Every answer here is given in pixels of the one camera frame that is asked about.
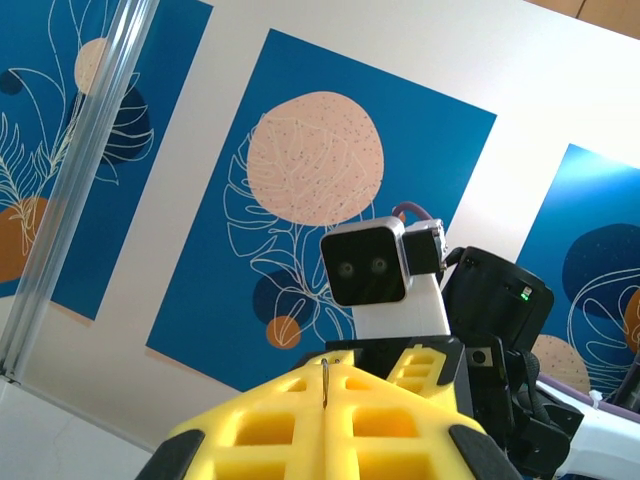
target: poster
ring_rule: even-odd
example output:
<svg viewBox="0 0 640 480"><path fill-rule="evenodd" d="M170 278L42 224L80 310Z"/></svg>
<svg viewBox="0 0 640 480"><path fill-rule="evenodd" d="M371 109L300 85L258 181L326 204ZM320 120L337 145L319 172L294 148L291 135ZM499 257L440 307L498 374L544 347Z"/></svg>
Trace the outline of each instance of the poster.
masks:
<svg viewBox="0 0 640 480"><path fill-rule="evenodd" d="M518 258L555 295L543 371L605 397L640 342L639 204L640 169L571 145Z"/></svg>
<svg viewBox="0 0 640 480"><path fill-rule="evenodd" d="M404 200L448 224L494 120L271 30L147 346L247 390L353 338L320 238Z"/></svg>
<svg viewBox="0 0 640 480"><path fill-rule="evenodd" d="M12 19L0 33L1 296L17 288L117 6L37 3L0 7ZM52 296L83 318L96 317L211 10L157 9Z"/></svg>

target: yellow foam grid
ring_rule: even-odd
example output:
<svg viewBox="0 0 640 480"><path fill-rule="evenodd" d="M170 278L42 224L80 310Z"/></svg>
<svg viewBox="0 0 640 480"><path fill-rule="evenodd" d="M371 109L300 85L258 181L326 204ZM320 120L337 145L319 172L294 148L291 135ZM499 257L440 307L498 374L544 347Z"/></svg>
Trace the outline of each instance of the yellow foam grid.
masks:
<svg viewBox="0 0 640 480"><path fill-rule="evenodd" d="M443 408L457 410L454 384L438 385L446 354L415 345L407 348L391 370L387 381Z"/></svg>
<svg viewBox="0 0 640 480"><path fill-rule="evenodd" d="M317 360L176 428L171 436L206 434L185 479L473 478L448 428L482 431L474 420L349 365L349 355L328 358L325 410Z"/></svg>

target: camera lens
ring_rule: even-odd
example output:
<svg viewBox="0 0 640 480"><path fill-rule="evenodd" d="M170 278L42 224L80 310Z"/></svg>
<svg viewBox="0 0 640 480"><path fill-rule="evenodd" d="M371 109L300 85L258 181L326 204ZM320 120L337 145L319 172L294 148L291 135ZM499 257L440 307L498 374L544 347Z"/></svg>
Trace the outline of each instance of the camera lens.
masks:
<svg viewBox="0 0 640 480"><path fill-rule="evenodd" d="M342 278L351 278L353 277L353 273L353 265L351 265L349 262L342 262L338 267L338 275L340 275Z"/></svg>
<svg viewBox="0 0 640 480"><path fill-rule="evenodd" d="M381 275L387 271L387 261L384 258L374 258L371 262L371 271L375 274Z"/></svg>

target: metal pin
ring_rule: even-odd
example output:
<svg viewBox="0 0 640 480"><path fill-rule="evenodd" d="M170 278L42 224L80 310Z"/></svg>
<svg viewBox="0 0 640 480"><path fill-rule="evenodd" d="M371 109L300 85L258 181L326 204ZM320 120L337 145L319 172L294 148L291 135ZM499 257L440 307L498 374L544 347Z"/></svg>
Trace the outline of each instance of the metal pin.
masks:
<svg viewBox="0 0 640 480"><path fill-rule="evenodd" d="M329 401L329 362L326 358L322 359L322 408L327 408Z"/></svg>

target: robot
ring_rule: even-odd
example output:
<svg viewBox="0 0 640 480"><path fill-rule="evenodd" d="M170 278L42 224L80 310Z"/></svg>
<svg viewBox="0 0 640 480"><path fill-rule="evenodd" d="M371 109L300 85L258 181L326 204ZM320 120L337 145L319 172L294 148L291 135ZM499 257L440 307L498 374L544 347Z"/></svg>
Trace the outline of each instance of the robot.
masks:
<svg viewBox="0 0 640 480"><path fill-rule="evenodd" d="M396 208L321 242L358 339L179 425L138 480L634 477L611 460L633 458L635 419L538 379L546 285L479 249L447 255L442 221L399 207L422 219L405 228Z"/></svg>

